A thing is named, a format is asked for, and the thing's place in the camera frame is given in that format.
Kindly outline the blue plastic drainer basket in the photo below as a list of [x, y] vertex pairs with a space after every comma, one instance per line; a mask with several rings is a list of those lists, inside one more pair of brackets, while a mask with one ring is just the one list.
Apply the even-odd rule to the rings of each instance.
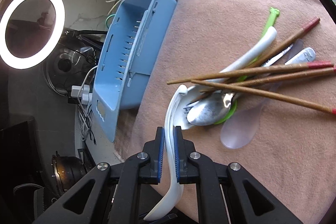
[[121, 0], [109, 27], [93, 85], [92, 111], [110, 142], [120, 110], [141, 104], [176, 0]]

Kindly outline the green plastic spoon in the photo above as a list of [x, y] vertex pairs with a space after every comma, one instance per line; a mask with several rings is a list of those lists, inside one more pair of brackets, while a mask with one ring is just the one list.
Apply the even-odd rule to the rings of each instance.
[[[268, 17], [268, 19], [266, 21], [266, 24], [265, 24], [264, 30], [263, 30], [263, 32], [261, 34], [261, 37], [263, 37], [265, 35], [265, 33], [267, 32], [268, 28], [270, 28], [270, 26], [273, 26], [275, 24], [276, 19], [277, 19], [277, 17], [279, 15], [280, 15], [280, 10], [279, 9], [276, 9], [276, 8], [273, 8], [273, 7], [271, 7], [269, 9], [269, 17]], [[222, 118], [221, 120], [217, 121], [215, 124], [224, 123], [226, 120], [228, 120], [229, 118], [231, 118], [233, 116], [234, 112], [237, 109], [237, 105], [238, 105], [237, 101], [234, 101], [232, 103], [232, 106], [231, 106], [229, 112], [227, 113], [227, 115], [224, 118]]]

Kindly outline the white ceramic spoon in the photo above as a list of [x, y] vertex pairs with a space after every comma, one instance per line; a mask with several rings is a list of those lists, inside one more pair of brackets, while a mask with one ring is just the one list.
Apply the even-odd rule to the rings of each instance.
[[170, 187], [163, 198], [145, 216], [145, 221], [156, 221], [167, 215], [169, 211], [179, 202], [183, 195], [183, 185], [177, 182], [176, 167], [177, 160], [175, 152], [178, 151], [174, 142], [174, 116], [182, 97], [187, 94], [187, 87], [180, 85], [175, 91], [167, 108], [164, 124], [165, 148], [170, 172]]

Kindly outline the metal spoon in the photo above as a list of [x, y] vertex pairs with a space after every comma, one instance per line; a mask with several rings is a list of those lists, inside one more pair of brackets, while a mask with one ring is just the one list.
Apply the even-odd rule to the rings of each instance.
[[232, 107], [236, 93], [213, 93], [200, 100], [187, 114], [187, 121], [195, 126], [208, 126], [224, 118]]

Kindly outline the translucent plastic spoon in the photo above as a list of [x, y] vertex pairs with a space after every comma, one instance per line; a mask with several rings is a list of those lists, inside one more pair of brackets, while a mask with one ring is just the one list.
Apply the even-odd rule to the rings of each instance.
[[257, 106], [240, 110], [224, 122], [220, 134], [222, 145], [229, 149], [247, 145], [259, 129], [261, 113], [268, 101], [268, 98], [264, 98]]

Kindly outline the white power adapter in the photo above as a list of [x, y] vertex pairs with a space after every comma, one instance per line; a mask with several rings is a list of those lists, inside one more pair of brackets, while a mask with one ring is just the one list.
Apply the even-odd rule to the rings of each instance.
[[84, 85], [82, 88], [77, 85], [71, 87], [71, 98], [78, 98], [83, 105], [89, 105], [92, 102], [92, 93], [90, 92], [90, 86]]

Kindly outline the wooden chopstick red tip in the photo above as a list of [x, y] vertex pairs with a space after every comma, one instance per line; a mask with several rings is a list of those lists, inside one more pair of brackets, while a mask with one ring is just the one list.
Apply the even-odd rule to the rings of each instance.
[[335, 115], [335, 108], [323, 106], [323, 105], [320, 105], [314, 102], [309, 102], [307, 100], [302, 100], [299, 98], [286, 96], [286, 95], [275, 93], [275, 92], [269, 92], [269, 91], [265, 91], [261, 89], [255, 89], [255, 88], [234, 86], [230, 84], [211, 83], [208, 81], [201, 81], [201, 80], [191, 80], [191, 82], [194, 84], [199, 84], [203, 86], [210, 86], [216, 89], [228, 90], [228, 91], [239, 92], [239, 93], [246, 93], [246, 94], [251, 94], [251, 95], [255, 95], [259, 97], [269, 98], [272, 100], [286, 102], [286, 103], [290, 103], [293, 105], [302, 106], [302, 107], [306, 107], [309, 109], [321, 111], [323, 113]]
[[255, 67], [255, 68], [245, 68], [223, 73], [211, 73], [207, 75], [200, 76], [189, 76], [184, 79], [177, 79], [167, 81], [168, 85], [188, 83], [192, 80], [212, 80], [212, 79], [229, 79], [236, 78], [240, 76], [252, 76], [252, 75], [261, 75], [265, 73], [281, 73], [281, 72], [295, 72], [303, 71], [306, 69], [322, 69], [322, 68], [331, 68], [334, 64], [331, 61], [312, 61], [307, 63], [296, 63], [288, 65], [271, 65], [269, 67]]
[[278, 53], [281, 53], [285, 49], [287, 49], [290, 45], [292, 45], [297, 39], [303, 38], [307, 33], [309, 33], [317, 24], [319, 24], [320, 18], [315, 17], [310, 22], [301, 27], [298, 31], [296, 31], [289, 38], [285, 39], [283, 42], [275, 45], [271, 50], [262, 54], [256, 61], [252, 61], [250, 65], [247, 65], [245, 68], [254, 68], [260, 67], [272, 57], [276, 56]]
[[230, 83], [230, 85], [241, 86], [241, 87], [253, 87], [253, 86], [260, 86], [263, 84], [278, 83], [278, 82], [287, 81], [287, 80], [304, 79], [304, 78], [318, 77], [318, 76], [328, 76], [334, 73], [335, 73], [335, 65], [331, 68], [306, 69], [303, 71], [295, 71], [295, 72], [265, 73], [265, 74], [268, 74], [269, 76], [252, 79], [252, 80], [245, 80], [242, 82], [235, 81], [235, 82]]

